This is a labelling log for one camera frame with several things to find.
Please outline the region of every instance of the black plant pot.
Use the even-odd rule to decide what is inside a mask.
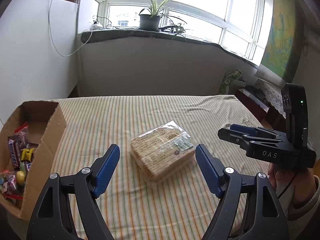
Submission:
[[[140,29],[144,31],[157,32],[161,17],[159,15],[155,15],[153,17],[150,16],[150,14],[140,15]]]

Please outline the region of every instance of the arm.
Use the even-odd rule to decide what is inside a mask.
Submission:
[[[270,164],[268,175],[273,188],[276,189],[276,182],[288,183],[293,172],[279,170],[275,174],[273,164]],[[292,184],[294,196],[287,212],[290,239],[309,239],[319,230],[318,227],[311,226],[320,219],[319,178],[313,175],[312,169],[306,169],[299,172]]]

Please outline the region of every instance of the silver screw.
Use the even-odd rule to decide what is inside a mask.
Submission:
[[[231,167],[226,167],[226,173],[234,173],[234,169],[233,168],[231,168]]]
[[[87,174],[87,173],[90,172],[90,169],[89,169],[89,168],[83,168],[83,169],[81,170],[81,172],[82,172],[83,174]]]
[[[263,173],[263,172],[259,172],[258,173],[258,176],[262,179],[265,179],[266,178],[266,175]]]
[[[57,173],[52,173],[50,175],[50,179],[55,179],[56,177],[58,177],[58,174]]]

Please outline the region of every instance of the painting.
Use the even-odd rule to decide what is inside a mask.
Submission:
[[[261,64],[292,82],[303,46],[303,20],[295,0],[273,0],[268,43]]]

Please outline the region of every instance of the blue gripper pad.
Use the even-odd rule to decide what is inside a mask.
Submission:
[[[209,157],[202,149],[201,145],[196,147],[196,160],[200,167],[200,170],[204,176],[209,190],[212,194],[215,194],[217,198],[223,196],[224,191],[221,189],[220,177],[215,170],[213,163],[209,160]]]
[[[95,198],[98,198],[98,197],[100,197],[101,194],[105,193],[105,191],[108,187],[108,184],[111,180],[112,174],[115,171],[116,166],[118,164],[118,161],[120,159],[119,146],[118,145],[111,145],[109,147],[109,149],[112,146],[113,146],[113,149],[111,150],[111,152],[109,154],[108,154],[108,151],[105,153],[105,155],[108,154],[108,156],[96,176],[95,189],[92,192],[92,194]]]
[[[249,136],[258,137],[259,133],[253,128],[248,126],[243,126],[239,124],[232,124],[230,130],[248,134]]]

